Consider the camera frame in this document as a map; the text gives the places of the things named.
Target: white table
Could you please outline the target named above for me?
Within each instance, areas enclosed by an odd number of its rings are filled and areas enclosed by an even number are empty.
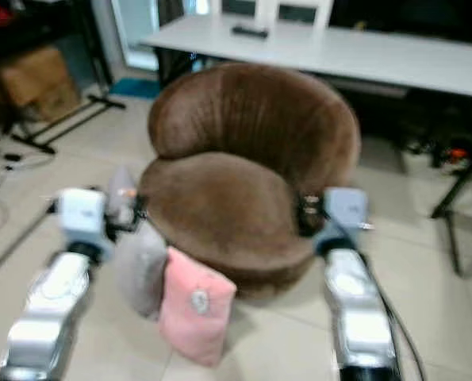
[[[269,37],[234,35],[242,16],[185,16],[141,43],[324,75],[472,96],[472,44],[277,21]]]

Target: round chair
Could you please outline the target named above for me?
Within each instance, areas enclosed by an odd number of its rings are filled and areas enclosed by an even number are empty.
[[[139,188],[168,243],[226,275],[240,297],[296,283],[313,262],[297,204],[348,185],[359,156],[341,96],[295,71],[227,63],[167,87],[148,130],[158,158]]]

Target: metal stand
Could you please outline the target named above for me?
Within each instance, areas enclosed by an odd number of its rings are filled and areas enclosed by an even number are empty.
[[[456,180],[456,183],[445,195],[442,201],[435,207],[432,213],[432,218],[443,218],[446,223],[447,233],[449,235],[449,254],[451,256],[452,267],[456,275],[461,278],[468,278],[472,275],[472,262],[465,269],[463,269],[461,261],[459,259],[458,241],[456,240],[455,224],[451,207],[454,200],[461,194],[465,186],[471,181],[472,163],[459,176],[458,180]]]
[[[110,74],[105,57],[103,56],[102,42],[98,30],[96,29],[96,20],[94,18],[93,8],[91,6],[90,0],[67,0],[67,3],[71,10],[71,19],[74,21],[76,29],[82,35],[84,47],[86,49],[87,55],[90,57],[91,69],[100,91],[102,92],[102,96],[98,97],[92,94],[88,95],[87,98],[89,99],[89,102],[86,105],[80,106],[78,109],[70,112],[67,115],[64,115],[57,121],[54,121],[53,123],[47,125],[35,133],[30,133],[26,128],[25,123],[21,121],[19,127],[24,136],[12,134],[11,137],[20,143],[27,144],[30,147],[39,149],[40,151],[50,155],[56,154],[56,150],[50,145],[52,142],[72,132],[94,117],[97,117],[98,115],[106,112],[111,107],[115,107],[120,110],[126,109],[126,106],[123,103],[111,101],[107,98],[108,90],[113,84],[113,78]],[[40,136],[53,129],[60,123],[63,123],[69,118],[74,117],[75,115],[96,105],[103,105],[103,107],[86,116],[81,121],[77,121],[64,131],[57,133],[55,136],[47,139],[46,141],[42,143],[36,141]]]

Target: tile floor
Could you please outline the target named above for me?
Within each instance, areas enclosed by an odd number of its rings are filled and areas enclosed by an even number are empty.
[[[146,134],[150,104],[125,102],[125,112],[111,110],[58,140],[59,154],[48,166],[5,179],[0,194],[12,207],[10,221],[0,230],[0,255],[58,189],[104,185],[117,164],[127,164],[137,177],[153,159]],[[8,141],[2,145],[28,151]],[[376,230],[364,237],[363,247],[414,337],[429,379],[472,381],[472,279],[453,275],[437,225],[428,219],[451,179],[429,168],[427,158],[404,155],[402,161],[406,172],[388,144],[365,139],[355,183],[369,194]],[[472,187],[457,208],[472,217]],[[465,234],[472,242],[472,232]],[[61,240],[50,217],[1,268],[0,352],[30,280]],[[80,326],[66,379],[334,380],[329,313],[320,293],[322,270],[318,261],[280,298],[237,302],[224,360],[210,370],[174,353],[152,323],[125,306],[114,286],[114,269],[107,264]],[[403,368],[406,380],[417,379],[407,351]]]

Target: gray pillow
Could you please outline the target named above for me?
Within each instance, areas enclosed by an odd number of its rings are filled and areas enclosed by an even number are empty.
[[[135,233],[121,235],[114,251],[116,282],[123,297],[138,314],[157,320],[167,263],[165,240],[143,221]]]

